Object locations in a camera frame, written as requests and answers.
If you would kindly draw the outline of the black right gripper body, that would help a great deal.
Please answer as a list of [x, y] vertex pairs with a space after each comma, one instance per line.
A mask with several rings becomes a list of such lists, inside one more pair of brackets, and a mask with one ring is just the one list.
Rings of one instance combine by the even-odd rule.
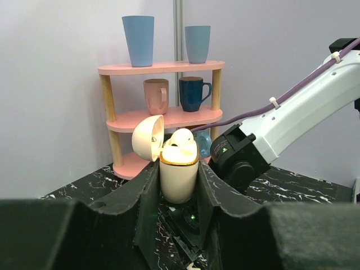
[[185, 262], [195, 261], [202, 253], [197, 204], [185, 204], [180, 207], [166, 206], [164, 222], [180, 257]]

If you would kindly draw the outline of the white earbud case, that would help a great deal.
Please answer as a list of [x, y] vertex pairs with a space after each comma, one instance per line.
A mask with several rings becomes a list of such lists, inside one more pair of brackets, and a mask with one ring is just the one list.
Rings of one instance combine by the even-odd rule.
[[153, 115], [141, 121], [132, 134], [135, 153], [147, 161], [159, 161], [161, 192], [168, 202], [187, 202], [195, 189], [199, 166], [196, 141], [183, 147], [164, 145], [164, 117]]

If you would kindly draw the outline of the white earbud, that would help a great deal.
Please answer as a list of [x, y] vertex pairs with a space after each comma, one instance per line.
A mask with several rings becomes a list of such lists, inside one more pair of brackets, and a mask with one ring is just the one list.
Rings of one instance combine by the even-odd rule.
[[194, 136], [187, 128], [177, 129], [164, 145], [183, 147], [194, 143]]
[[193, 263], [190, 263], [187, 267], [187, 270], [199, 270], [199, 268], [196, 268]]

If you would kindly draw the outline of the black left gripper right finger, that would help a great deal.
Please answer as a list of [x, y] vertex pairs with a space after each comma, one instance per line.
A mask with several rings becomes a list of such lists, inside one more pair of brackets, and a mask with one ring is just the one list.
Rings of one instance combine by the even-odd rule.
[[359, 206], [257, 204], [217, 177], [197, 173], [201, 246], [210, 269], [358, 269]]

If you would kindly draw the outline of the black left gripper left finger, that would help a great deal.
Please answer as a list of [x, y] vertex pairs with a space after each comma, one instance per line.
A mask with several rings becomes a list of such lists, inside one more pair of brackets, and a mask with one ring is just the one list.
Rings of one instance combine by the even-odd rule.
[[86, 205], [2, 200], [2, 269], [155, 269], [159, 163]]

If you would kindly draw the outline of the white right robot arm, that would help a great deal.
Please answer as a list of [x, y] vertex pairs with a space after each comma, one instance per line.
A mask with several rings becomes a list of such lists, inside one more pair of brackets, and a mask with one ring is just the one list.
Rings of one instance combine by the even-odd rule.
[[200, 237], [210, 269], [359, 268], [359, 206], [260, 205], [245, 196], [297, 139], [344, 106], [359, 104], [359, 39], [338, 39], [330, 52], [280, 98], [229, 120], [209, 163], [199, 165]]

